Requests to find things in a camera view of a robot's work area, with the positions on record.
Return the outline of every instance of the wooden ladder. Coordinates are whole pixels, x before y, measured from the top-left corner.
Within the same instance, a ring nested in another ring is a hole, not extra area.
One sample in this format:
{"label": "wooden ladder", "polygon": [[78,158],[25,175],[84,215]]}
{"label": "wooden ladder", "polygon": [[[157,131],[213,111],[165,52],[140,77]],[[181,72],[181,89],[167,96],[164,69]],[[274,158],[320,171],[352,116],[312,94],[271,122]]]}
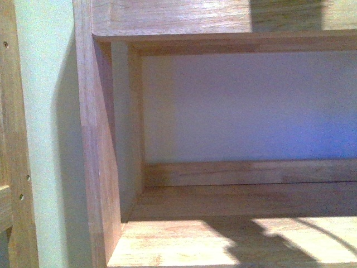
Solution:
{"label": "wooden ladder", "polygon": [[37,268],[36,228],[13,0],[0,1],[0,232],[3,231],[7,231],[10,267]]}

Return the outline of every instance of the wooden edge trim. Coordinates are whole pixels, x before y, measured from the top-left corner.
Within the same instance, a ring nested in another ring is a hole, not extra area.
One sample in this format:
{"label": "wooden edge trim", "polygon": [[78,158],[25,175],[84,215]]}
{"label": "wooden edge trim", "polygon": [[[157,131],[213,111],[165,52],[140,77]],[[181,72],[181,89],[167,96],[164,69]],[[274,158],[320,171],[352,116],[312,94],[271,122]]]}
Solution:
{"label": "wooden edge trim", "polygon": [[8,185],[0,187],[0,232],[13,225],[11,190]]}
{"label": "wooden edge trim", "polygon": [[147,164],[146,186],[357,181],[357,159]]}
{"label": "wooden edge trim", "polygon": [[238,32],[238,33],[197,33],[175,35],[107,35],[92,32],[93,37],[101,42],[151,42],[151,41],[197,41],[197,40],[254,40],[297,37],[340,37],[357,36],[357,29],[325,31],[286,31],[286,32]]}

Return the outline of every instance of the wooden shelf board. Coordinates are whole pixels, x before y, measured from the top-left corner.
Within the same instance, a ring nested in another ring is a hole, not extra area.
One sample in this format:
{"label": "wooden shelf board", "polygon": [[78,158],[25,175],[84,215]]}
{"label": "wooden shelf board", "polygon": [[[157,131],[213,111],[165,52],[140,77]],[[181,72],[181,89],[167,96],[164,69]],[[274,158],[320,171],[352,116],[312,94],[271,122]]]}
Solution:
{"label": "wooden shelf board", "polygon": [[357,265],[357,183],[147,188],[108,267]]}
{"label": "wooden shelf board", "polygon": [[147,164],[146,186],[357,181],[357,159]]}
{"label": "wooden shelf board", "polygon": [[92,32],[121,38],[357,28],[355,0],[91,0]]}

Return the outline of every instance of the wood grain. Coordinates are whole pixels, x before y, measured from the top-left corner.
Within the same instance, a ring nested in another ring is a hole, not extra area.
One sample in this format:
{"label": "wood grain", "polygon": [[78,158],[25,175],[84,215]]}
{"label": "wood grain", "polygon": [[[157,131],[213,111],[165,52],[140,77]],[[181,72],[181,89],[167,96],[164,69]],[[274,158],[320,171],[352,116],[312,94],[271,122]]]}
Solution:
{"label": "wood grain", "polygon": [[12,224],[10,187],[0,186],[0,232],[10,228]]}
{"label": "wood grain", "polygon": [[147,186],[357,181],[357,159],[148,164]]}
{"label": "wood grain", "polygon": [[102,37],[201,35],[357,28],[354,0],[93,0]]}
{"label": "wood grain", "polygon": [[111,48],[93,40],[90,1],[73,4],[92,263],[101,268],[121,233]]}
{"label": "wood grain", "polygon": [[0,1],[0,186],[11,189],[11,268],[38,268],[15,7]]}
{"label": "wood grain", "polygon": [[357,35],[134,42],[142,56],[357,50]]}
{"label": "wood grain", "polygon": [[128,48],[129,83],[131,93],[131,119],[132,119],[132,159],[136,174],[133,182],[137,199],[144,188],[144,129],[143,129],[143,82],[142,82],[142,58],[133,47]]}
{"label": "wood grain", "polygon": [[357,183],[147,188],[108,267],[355,267]]}

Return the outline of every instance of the wooden post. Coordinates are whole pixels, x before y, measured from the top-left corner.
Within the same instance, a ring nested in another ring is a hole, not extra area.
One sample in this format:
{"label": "wooden post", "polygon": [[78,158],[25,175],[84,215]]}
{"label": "wooden post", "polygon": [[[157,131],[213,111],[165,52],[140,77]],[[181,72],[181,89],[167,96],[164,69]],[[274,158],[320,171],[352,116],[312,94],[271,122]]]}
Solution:
{"label": "wooden post", "polygon": [[90,0],[74,0],[79,99],[93,267],[106,267],[120,238],[110,43],[91,33]]}

